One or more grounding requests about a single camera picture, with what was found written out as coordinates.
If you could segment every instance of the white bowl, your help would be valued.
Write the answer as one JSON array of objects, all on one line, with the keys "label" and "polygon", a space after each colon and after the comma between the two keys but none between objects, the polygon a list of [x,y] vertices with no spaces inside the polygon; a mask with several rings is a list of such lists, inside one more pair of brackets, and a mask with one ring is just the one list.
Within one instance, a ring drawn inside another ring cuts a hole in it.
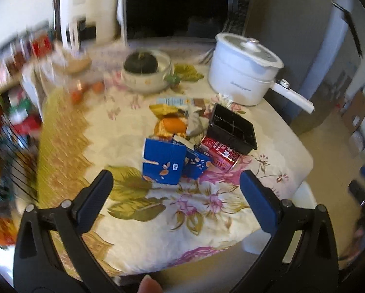
[{"label": "white bowl", "polygon": [[149,52],[158,61],[158,69],[152,74],[134,74],[124,70],[121,71],[123,82],[132,90],[143,94],[157,93],[166,89],[169,85],[165,80],[167,75],[174,73],[174,66],[170,57],[159,50],[140,50]]}]

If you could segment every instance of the orange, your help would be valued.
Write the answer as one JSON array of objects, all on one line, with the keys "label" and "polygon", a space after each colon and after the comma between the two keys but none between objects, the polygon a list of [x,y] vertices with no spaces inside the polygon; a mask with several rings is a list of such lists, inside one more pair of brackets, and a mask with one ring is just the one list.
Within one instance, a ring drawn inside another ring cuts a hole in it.
[{"label": "orange", "polygon": [[165,130],[170,133],[185,133],[187,125],[176,117],[163,118],[162,121]]},{"label": "orange", "polygon": [[105,89],[105,85],[102,81],[96,82],[94,84],[91,85],[92,90],[96,93],[96,94],[100,94],[101,92],[104,91]]},{"label": "orange", "polygon": [[82,101],[82,98],[83,98],[82,91],[75,90],[75,91],[71,92],[70,93],[70,98],[71,98],[71,103],[73,105],[76,105],[76,104],[80,103]]}]

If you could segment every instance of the green pumpkin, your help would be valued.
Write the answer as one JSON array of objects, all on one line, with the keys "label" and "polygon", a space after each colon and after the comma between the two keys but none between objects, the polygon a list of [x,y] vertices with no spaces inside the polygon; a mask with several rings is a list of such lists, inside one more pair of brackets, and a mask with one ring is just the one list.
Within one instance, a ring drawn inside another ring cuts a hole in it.
[{"label": "green pumpkin", "polygon": [[135,52],[125,60],[124,69],[134,74],[152,74],[158,69],[158,61],[149,52]]}]

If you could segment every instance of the pink flower print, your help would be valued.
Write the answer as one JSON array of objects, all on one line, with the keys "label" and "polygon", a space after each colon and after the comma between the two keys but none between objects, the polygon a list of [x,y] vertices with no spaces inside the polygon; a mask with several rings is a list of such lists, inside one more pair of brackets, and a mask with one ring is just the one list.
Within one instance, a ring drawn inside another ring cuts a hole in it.
[{"label": "pink flower print", "polygon": [[211,182],[213,184],[225,182],[233,185],[239,185],[240,175],[243,171],[248,169],[248,166],[252,160],[253,157],[251,155],[241,157],[235,167],[227,173],[222,172],[220,169],[212,166],[200,177],[200,182]]},{"label": "pink flower print", "polygon": [[171,261],[168,267],[177,266],[190,261],[198,261],[202,258],[209,257],[215,253],[221,252],[223,250],[217,250],[214,247],[199,247],[193,250],[185,252],[180,258]]},{"label": "pink flower print", "polygon": [[121,71],[113,71],[112,76],[107,78],[107,85],[116,87],[119,91],[127,91],[129,89],[121,79]]},{"label": "pink flower print", "polygon": [[120,108],[109,110],[108,111],[108,118],[110,120],[115,121],[117,119],[117,116],[119,115],[120,111],[121,111]]},{"label": "pink flower print", "polygon": [[283,173],[279,172],[279,175],[276,178],[276,182],[277,183],[280,183],[280,182],[283,182],[283,181],[287,181],[288,182],[288,179],[289,179],[289,177],[288,177],[287,174],[283,174]]},{"label": "pink flower print", "polygon": [[133,96],[133,98],[131,100],[131,109],[132,110],[140,109],[139,95],[134,95]]},{"label": "pink flower print", "polygon": [[212,97],[212,98],[210,99],[210,101],[211,101],[211,103],[212,103],[212,104],[217,104],[217,103],[219,102],[219,98],[218,98],[218,96],[216,95],[216,96]]},{"label": "pink flower print", "polygon": [[105,101],[105,102],[107,102],[107,101],[109,101],[109,100],[110,100],[111,102],[115,102],[115,98],[113,98],[113,96],[106,94],[106,95],[104,96],[104,101]]},{"label": "pink flower print", "polygon": [[216,194],[211,194],[209,196],[208,208],[212,213],[218,214],[223,208],[223,202],[218,198]]},{"label": "pink flower print", "polygon": [[197,212],[197,209],[195,206],[188,203],[190,198],[192,198],[192,195],[183,194],[176,202],[171,203],[171,205],[177,205],[178,210],[183,212],[186,216],[193,215]]},{"label": "pink flower print", "polygon": [[267,157],[267,156],[265,156],[265,154],[261,154],[259,158],[256,158],[256,161],[258,161],[258,163],[260,164],[260,167],[259,167],[259,169],[258,169],[258,172],[259,172],[259,171],[260,171],[260,169],[261,169],[261,171],[263,171],[263,172],[265,173],[266,167],[267,167],[268,165],[270,165],[270,164],[268,163],[267,159],[268,159],[268,157]]},{"label": "pink flower print", "polygon": [[210,108],[210,105],[205,105],[205,110],[203,112],[203,117],[210,119],[212,114],[212,109]]},{"label": "pink flower print", "polygon": [[242,111],[242,106],[240,106],[239,104],[236,104],[235,102],[233,102],[230,106],[230,110],[233,111],[233,112]]}]

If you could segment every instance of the lid knob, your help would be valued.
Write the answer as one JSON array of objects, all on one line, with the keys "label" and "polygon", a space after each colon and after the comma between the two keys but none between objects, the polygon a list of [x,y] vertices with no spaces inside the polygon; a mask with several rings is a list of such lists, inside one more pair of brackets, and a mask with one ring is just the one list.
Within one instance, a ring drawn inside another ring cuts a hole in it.
[{"label": "lid knob", "polygon": [[240,44],[242,47],[247,48],[248,50],[251,50],[253,52],[259,52],[260,48],[258,45],[260,45],[260,42],[252,37],[248,38],[247,42],[243,42]]}]

